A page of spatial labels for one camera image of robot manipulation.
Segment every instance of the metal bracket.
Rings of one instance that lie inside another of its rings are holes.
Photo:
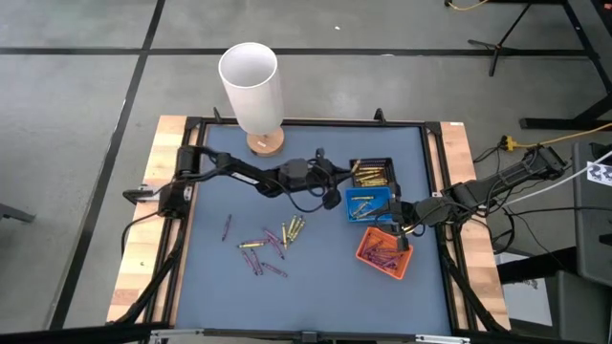
[[[301,334],[301,342],[302,343],[317,343],[318,334],[312,331],[304,331]]]
[[[180,335],[204,335],[204,329],[155,330],[151,331],[151,341],[158,339],[169,339]]]
[[[212,108],[212,114],[214,115],[214,120],[217,124],[221,124],[221,114],[219,114],[219,110],[216,107]]]
[[[437,137],[442,135],[442,125],[440,125],[439,121],[438,122],[434,122],[434,121],[425,122],[425,128]]]
[[[386,124],[386,119],[384,118],[383,109],[381,108],[376,109],[376,112],[374,113],[374,120],[379,121],[382,125]]]
[[[129,201],[131,204],[136,205],[139,202],[146,201],[158,201],[160,195],[154,195],[155,190],[153,187],[142,183],[137,189],[123,191],[123,198]]]
[[[465,337],[451,337],[444,335],[428,334],[417,334],[416,341],[431,344],[470,344],[470,339]]]
[[[191,131],[191,130],[195,129],[195,127],[200,125],[200,122],[202,122],[202,118],[199,118],[199,117],[188,117],[187,120],[185,121],[185,130],[186,131]]]

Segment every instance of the white cup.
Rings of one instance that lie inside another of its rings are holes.
[[[253,42],[229,48],[219,60],[219,76],[242,130],[267,135],[280,126],[284,107],[272,49]]]

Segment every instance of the gray floor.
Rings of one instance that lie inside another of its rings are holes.
[[[588,1],[572,5],[612,75],[612,38]],[[0,46],[140,47],[154,7],[154,0],[5,0]],[[499,39],[520,9],[494,4],[457,12],[442,0],[167,0],[153,46],[223,48],[257,40],[276,47],[468,49],[468,38]],[[507,44],[579,47],[562,9],[546,6],[534,6]],[[159,115],[208,116],[217,106],[231,116],[218,57],[149,57],[67,326],[105,319],[120,232],[133,212],[120,193],[142,179]],[[0,56],[0,202],[37,214],[31,225],[0,222],[0,332],[44,327],[135,62],[135,56]],[[521,142],[560,135],[521,131],[517,120],[570,118],[604,96],[581,58],[504,58],[494,78],[486,58],[281,56],[279,66],[287,117],[371,118],[382,107],[388,118],[464,121],[473,155],[504,134]],[[606,142],[610,134],[589,139]],[[556,145],[564,158],[569,147]],[[502,161],[520,156],[504,153]],[[493,158],[476,170],[483,177],[494,168]],[[571,200],[568,185],[514,209]],[[548,249],[574,243],[571,213],[528,221]],[[490,223],[494,232],[507,227],[501,217]],[[542,251],[522,224],[514,246]]]

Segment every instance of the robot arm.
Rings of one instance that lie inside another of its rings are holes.
[[[341,201],[338,185],[353,173],[333,165],[324,155],[324,150],[318,148],[313,159],[291,159],[275,168],[262,170],[229,153],[208,147],[183,146],[177,153],[174,181],[160,193],[159,210],[165,217],[184,218],[188,213],[190,187],[217,176],[228,176],[250,184],[257,192],[270,198],[283,193],[321,188],[324,190],[323,206],[332,209]],[[215,166],[207,172],[202,172],[204,157],[208,157]]]

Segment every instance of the blue container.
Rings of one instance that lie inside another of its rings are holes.
[[[366,200],[351,200],[353,197],[373,196],[374,199]],[[366,216],[361,219],[355,219],[353,214],[363,202],[369,202],[360,213],[378,209],[385,206],[391,198],[391,189],[387,186],[383,187],[351,187],[344,192],[344,200],[346,200],[346,216],[349,222],[356,223],[374,223],[375,216]],[[379,217],[379,223],[390,223],[391,214],[384,214]]]

